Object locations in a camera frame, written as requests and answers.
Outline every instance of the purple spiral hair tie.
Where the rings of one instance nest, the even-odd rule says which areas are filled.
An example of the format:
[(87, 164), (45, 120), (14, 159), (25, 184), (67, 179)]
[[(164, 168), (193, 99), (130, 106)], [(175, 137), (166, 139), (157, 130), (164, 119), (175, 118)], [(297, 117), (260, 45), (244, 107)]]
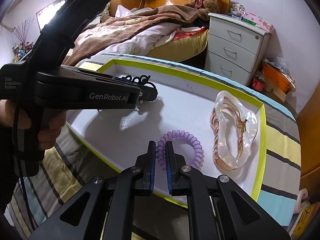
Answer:
[(195, 150), (195, 157), (193, 158), (190, 166), (193, 168), (198, 168), (200, 163), (203, 162), (203, 150), (202, 146), (200, 144), (200, 141), (197, 137), (194, 137), (193, 134), (190, 134), (189, 132), (185, 132), (184, 130), (172, 130), (167, 133), (165, 133), (162, 137), (160, 137), (160, 140), (157, 142), (156, 146), (156, 159), (158, 160), (158, 164), (160, 166), (165, 166), (165, 153), (164, 153), (164, 147), (165, 143), (167, 141), (170, 141), (174, 138), (183, 138), (186, 140), (186, 142), (193, 147)]

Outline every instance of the handheld data collection device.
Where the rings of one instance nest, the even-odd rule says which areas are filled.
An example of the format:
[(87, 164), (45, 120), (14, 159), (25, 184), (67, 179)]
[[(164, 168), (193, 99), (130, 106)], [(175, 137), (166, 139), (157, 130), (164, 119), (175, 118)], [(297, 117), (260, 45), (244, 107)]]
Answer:
[(32, 121), (28, 130), (13, 127), (17, 175), (19, 170), (25, 177), (38, 173), (44, 150), (39, 149), (37, 135), (60, 109), (134, 109), (138, 101), (156, 98), (149, 76), (121, 79), (61, 66), (83, 28), (109, 1), (67, 0), (43, 28), (29, 57), (0, 69), (0, 99), (16, 100), (17, 108), (24, 109)]
[[(290, 240), (289, 234), (230, 177), (205, 176), (165, 144), (169, 194), (187, 196), (192, 240)], [(96, 176), (51, 215), (30, 240), (130, 240), (136, 197), (152, 194), (156, 143), (118, 176)]]

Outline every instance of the red ribbon bow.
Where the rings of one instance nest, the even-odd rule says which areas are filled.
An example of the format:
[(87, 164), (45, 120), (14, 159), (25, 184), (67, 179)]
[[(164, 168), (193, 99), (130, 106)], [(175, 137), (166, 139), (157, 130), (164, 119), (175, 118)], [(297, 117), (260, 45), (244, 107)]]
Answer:
[(201, 8), (204, 0), (195, 0), (195, 8)]

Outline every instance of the human hand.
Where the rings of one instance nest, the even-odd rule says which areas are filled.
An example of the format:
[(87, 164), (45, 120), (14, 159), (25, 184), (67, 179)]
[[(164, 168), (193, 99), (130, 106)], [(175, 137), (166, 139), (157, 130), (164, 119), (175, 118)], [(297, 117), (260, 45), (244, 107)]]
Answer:
[[(4, 127), (13, 127), (13, 117), (16, 103), (12, 100), (0, 101), (0, 124)], [(49, 121), (49, 127), (42, 129), (38, 133), (38, 140), (40, 142), (40, 148), (43, 150), (51, 149), (58, 136), (61, 133), (61, 127), (65, 125), (67, 117), (67, 111), (61, 110), (61, 112), (54, 115)], [(20, 109), (18, 118), (18, 129), (29, 129), (31, 127), (31, 120), (27, 113)]]

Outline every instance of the window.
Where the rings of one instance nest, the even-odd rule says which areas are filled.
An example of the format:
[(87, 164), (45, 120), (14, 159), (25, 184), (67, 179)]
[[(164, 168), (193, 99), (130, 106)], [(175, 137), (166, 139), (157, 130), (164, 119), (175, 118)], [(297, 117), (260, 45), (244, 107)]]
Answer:
[(42, 30), (43, 27), (50, 22), (50, 20), (65, 2), (66, 0), (56, 0), (52, 4), (49, 4), (36, 13), (40, 30)]

